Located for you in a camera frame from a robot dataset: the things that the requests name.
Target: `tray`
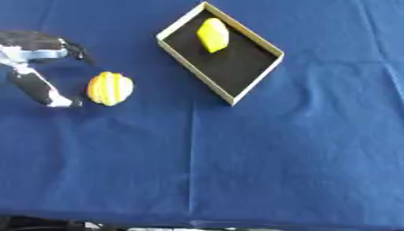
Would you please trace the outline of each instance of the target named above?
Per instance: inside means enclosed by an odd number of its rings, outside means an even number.
[[[230,42],[227,48],[210,54],[197,37],[197,29],[212,17],[226,24]],[[157,34],[157,41],[232,106],[284,57],[283,51],[207,2]]]

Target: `robotic arm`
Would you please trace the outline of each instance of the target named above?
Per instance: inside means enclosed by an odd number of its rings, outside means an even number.
[[[1,32],[0,64],[12,68],[9,79],[40,104],[50,107],[81,106],[79,99],[62,96],[40,73],[30,67],[32,62],[44,62],[66,57],[93,64],[78,44],[41,32]]]

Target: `tray rim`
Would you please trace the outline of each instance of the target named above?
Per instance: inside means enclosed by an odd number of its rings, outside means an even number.
[[[250,40],[255,42],[260,47],[264,48],[266,51],[272,53],[278,58],[268,67],[266,68],[255,80],[250,83],[242,92],[240,92],[237,96],[231,96],[227,91],[218,86],[209,76],[205,75],[201,70],[195,67],[192,63],[190,63],[187,59],[185,59],[181,54],[175,51],[168,43],[164,41],[167,37],[169,37],[172,33],[177,31],[181,26],[185,23],[189,22],[195,16],[200,14],[202,11],[208,10],[210,13],[214,14],[220,20],[223,20],[228,25],[232,26],[235,30],[242,33],[244,36],[248,37]],[[283,60],[285,53],[277,48],[275,45],[271,44],[264,40],[260,35],[254,33],[241,23],[237,22],[234,18],[220,11],[213,5],[208,2],[203,2],[189,12],[181,16],[176,22],[169,25],[166,29],[162,30],[156,35],[158,44],[168,52],[174,59],[180,62],[184,67],[194,73],[199,79],[201,79],[205,84],[207,84],[213,91],[215,91],[220,97],[222,97],[227,103],[231,106],[234,106],[237,102],[239,102],[250,90],[253,89],[263,78],[265,78],[273,69],[275,69]]]

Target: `yellow cube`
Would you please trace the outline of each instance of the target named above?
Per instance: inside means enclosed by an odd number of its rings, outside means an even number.
[[[220,51],[229,44],[229,31],[217,18],[205,20],[197,31],[197,36],[210,53]]]

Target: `table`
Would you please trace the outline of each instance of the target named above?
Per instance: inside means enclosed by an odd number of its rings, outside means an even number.
[[[0,30],[88,48],[40,66],[77,94],[103,70],[127,102],[49,109],[0,85],[0,211],[137,226],[404,227],[404,2],[212,0],[285,51],[227,106],[157,46],[197,1],[3,0]]]

